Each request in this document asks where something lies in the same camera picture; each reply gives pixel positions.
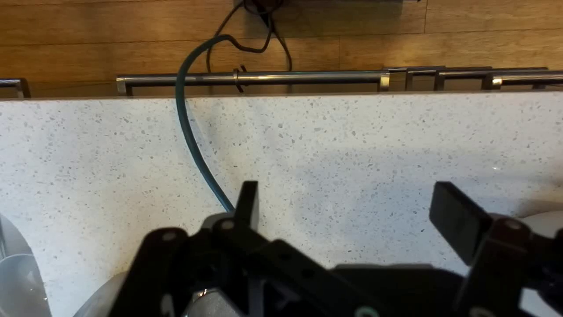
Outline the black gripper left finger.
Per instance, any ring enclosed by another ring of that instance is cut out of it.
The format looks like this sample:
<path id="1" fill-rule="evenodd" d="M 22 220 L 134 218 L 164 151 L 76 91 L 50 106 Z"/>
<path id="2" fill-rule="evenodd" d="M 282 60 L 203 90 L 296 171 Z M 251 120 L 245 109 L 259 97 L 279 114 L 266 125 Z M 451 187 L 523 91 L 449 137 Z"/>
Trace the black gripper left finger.
<path id="1" fill-rule="evenodd" d="M 201 292 L 242 317 L 324 317 L 330 305 L 310 257 L 256 231 L 259 183 L 245 181 L 231 213 L 196 234 L 161 227 L 145 236 L 108 317 L 184 317 Z"/>

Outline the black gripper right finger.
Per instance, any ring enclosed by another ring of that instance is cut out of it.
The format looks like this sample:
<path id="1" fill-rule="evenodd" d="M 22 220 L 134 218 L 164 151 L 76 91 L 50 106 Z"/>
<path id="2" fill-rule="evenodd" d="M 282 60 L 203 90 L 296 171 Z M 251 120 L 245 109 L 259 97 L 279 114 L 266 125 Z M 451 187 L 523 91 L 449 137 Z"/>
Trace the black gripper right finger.
<path id="1" fill-rule="evenodd" d="M 529 224 L 488 213 L 451 181 L 437 181 L 430 220 L 470 268 L 455 299 L 462 317 L 532 317 L 522 308 L 532 289 L 555 312 L 563 312 L 562 231 L 553 238 Z"/>

